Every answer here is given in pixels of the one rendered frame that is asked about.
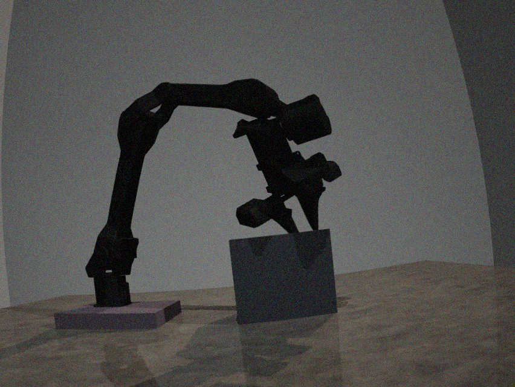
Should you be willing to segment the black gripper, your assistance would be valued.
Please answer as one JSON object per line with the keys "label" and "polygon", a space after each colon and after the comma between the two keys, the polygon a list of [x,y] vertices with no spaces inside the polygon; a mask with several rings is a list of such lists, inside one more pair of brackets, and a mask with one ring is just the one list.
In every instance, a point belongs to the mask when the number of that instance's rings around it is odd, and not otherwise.
{"label": "black gripper", "polygon": [[[277,181],[277,171],[280,174],[281,168],[288,166],[297,158],[297,153],[293,154],[291,149],[288,148],[286,151],[270,158],[257,160],[259,164],[256,167],[263,172],[268,184],[266,190],[268,193],[272,193],[272,196],[264,200],[254,198],[239,206],[236,209],[236,217],[240,225],[256,228],[273,219],[288,233],[299,232],[292,217],[292,209],[287,209],[284,204],[284,201],[295,196],[295,194],[290,192],[286,186],[280,188]],[[322,178],[325,181],[332,182],[341,177],[342,173],[336,162],[327,162],[330,172]],[[324,191],[325,187],[322,187],[309,193],[304,198],[298,198],[306,219],[313,230],[319,229],[319,198]]]}

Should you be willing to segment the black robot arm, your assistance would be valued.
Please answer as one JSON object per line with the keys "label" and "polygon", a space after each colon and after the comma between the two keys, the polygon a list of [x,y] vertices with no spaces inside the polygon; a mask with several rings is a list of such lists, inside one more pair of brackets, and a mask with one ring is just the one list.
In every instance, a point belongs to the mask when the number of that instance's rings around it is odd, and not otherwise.
{"label": "black robot arm", "polygon": [[[139,239],[132,234],[131,221],[143,161],[178,105],[227,108],[256,117],[250,122],[241,119],[233,138],[246,135],[257,160],[286,151],[290,147],[287,140],[300,145],[332,134],[329,117],[315,94],[287,105],[275,90],[258,79],[223,85],[164,82],[136,99],[119,118],[121,153],[108,220],[85,267],[88,277],[94,278],[94,307],[131,304],[126,275],[130,275],[137,258]],[[151,111],[158,106],[156,113]],[[276,118],[268,120],[271,116]],[[330,172],[329,165],[320,152],[307,160],[299,151],[294,153],[298,158],[281,168],[280,174],[277,171],[277,181],[280,188],[286,186],[296,197],[304,198],[323,187],[322,177]],[[106,273],[107,270],[112,272]]]}

